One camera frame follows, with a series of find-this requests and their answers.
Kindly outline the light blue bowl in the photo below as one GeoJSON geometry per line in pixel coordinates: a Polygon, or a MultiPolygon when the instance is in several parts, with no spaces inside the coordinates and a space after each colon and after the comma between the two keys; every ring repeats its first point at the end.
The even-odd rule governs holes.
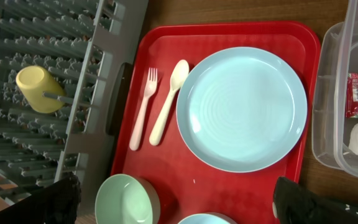
{"type": "Polygon", "coordinates": [[[220,213],[196,213],[189,215],[178,224],[237,224],[233,219],[220,213]]]}

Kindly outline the yellow plastic cup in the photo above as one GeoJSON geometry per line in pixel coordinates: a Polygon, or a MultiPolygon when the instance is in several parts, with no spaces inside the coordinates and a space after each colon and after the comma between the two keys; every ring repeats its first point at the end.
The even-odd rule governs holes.
{"type": "Polygon", "coordinates": [[[64,105],[64,102],[43,96],[44,92],[65,96],[60,84],[43,67],[32,65],[20,70],[16,85],[36,112],[53,113],[64,105]]]}

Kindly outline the green bowl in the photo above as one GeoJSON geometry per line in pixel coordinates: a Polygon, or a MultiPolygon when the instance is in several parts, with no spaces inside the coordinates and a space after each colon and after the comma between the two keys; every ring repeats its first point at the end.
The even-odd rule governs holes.
{"type": "Polygon", "coordinates": [[[97,224],[157,224],[160,200],[150,182],[115,174],[100,186],[95,201],[97,224]]]}

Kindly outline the white plastic fork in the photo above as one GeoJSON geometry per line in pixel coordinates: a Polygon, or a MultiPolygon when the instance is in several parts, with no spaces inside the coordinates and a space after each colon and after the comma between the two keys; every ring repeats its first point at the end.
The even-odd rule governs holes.
{"type": "Polygon", "coordinates": [[[136,151],[139,148],[142,132],[144,128],[145,114],[150,97],[156,92],[158,80],[158,70],[156,68],[149,68],[147,81],[144,88],[144,95],[140,105],[139,113],[135,121],[132,136],[129,142],[129,148],[136,151]]]}

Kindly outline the cream plastic spoon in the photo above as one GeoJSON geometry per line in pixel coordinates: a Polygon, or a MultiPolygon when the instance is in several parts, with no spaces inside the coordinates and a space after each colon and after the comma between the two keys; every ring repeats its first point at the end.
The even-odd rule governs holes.
{"type": "Polygon", "coordinates": [[[152,146],[157,146],[160,143],[173,99],[177,91],[183,86],[189,71],[190,67],[186,60],[180,60],[173,69],[170,77],[170,90],[149,137],[149,143],[152,146]]]}

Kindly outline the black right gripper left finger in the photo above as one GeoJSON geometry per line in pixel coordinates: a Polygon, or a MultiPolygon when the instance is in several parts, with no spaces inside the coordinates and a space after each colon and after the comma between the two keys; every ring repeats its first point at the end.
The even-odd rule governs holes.
{"type": "Polygon", "coordinates": [[[80,181],[71,174],[1,210],[0,224],[74,224],[80,202],[80,181]]]}

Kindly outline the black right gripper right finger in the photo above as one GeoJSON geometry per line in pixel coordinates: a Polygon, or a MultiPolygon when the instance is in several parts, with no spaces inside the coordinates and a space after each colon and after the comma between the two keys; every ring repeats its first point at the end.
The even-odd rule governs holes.
{"type": "Polygon", "coordinates": [[[273,215],[280,224],[345,224],[337,223],[341,210],[286,177],[279,177],[273,192],[273,215]]]}

